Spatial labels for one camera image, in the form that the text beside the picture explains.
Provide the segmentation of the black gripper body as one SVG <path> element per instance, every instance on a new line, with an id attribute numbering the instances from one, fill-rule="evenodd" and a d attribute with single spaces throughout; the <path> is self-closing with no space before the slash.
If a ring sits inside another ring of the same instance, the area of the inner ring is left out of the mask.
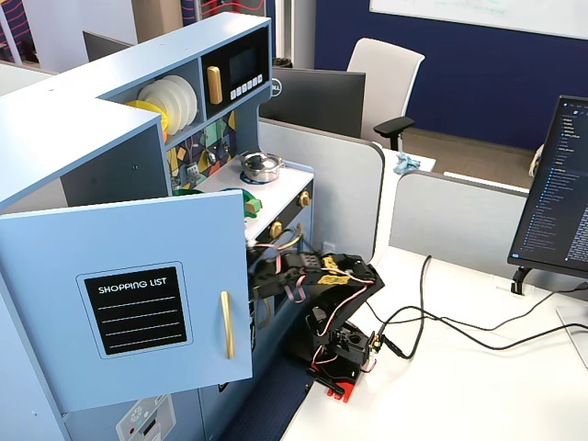
<path id="1" fill-rule="evenodd" d="M 288 265 L 286 258 L 260 258 L 249 268 L 249 299 L 272 297 L 284 291 Z"/>

